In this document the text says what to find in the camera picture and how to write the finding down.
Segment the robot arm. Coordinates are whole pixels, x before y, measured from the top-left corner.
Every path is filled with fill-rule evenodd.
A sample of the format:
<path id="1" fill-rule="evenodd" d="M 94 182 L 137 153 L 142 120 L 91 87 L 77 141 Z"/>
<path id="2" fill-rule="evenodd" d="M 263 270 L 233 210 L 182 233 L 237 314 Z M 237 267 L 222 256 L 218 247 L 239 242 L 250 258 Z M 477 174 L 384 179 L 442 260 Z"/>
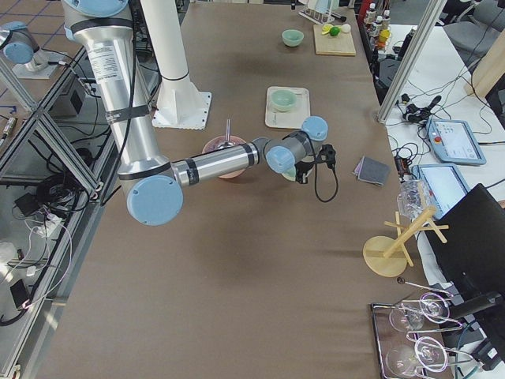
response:
<path id="1" fill-rule="evenodd" d="M 276 173 L 316 159 L 327 137 L 318 116 L 280 140 L 257 138 L 171 162 L 160 150 L 156 127 L 203 129 L 211 94 L 190 79 L 176 5 L 140 4 L 161 76 L 159 101 L 151 107 L 137 70 L 135 23 L 126 1 L 65 1 L 65 29 L 88 54 L 116 145 L 118 178 L 129 214 L 148 226 L 171 221 L 183 205 L 183 188 L 266 161 Z"/>
<path id="2" fill-rule="evenodd" d="M 56 70 L 51 65 L 51 53 L 44 51 L 21 21 L 1 25 L 1 52 L 14 64 L 19 79 L 48 80 Z"/>

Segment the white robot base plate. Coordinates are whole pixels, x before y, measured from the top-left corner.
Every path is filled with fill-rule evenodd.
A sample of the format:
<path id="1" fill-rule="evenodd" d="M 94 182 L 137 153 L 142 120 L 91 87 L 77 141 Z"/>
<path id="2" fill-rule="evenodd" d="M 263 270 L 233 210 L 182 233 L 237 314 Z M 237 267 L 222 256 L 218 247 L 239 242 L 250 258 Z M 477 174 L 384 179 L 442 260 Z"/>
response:
<path id="1" fill-rule="evenodd" d="M 212 94 L 210 92 L 198 92 L 203 100 L 202 106 L 197 106 L 195 110 L 187 115 L 181 115 L 178 109 L 180 101 L 175 99 L 174 111 L 168 108 L 158 108 L 153 116 L 152 124 L 158 128 L 204 130 L 207 125 L 208 115 L 211 106 Z"/>

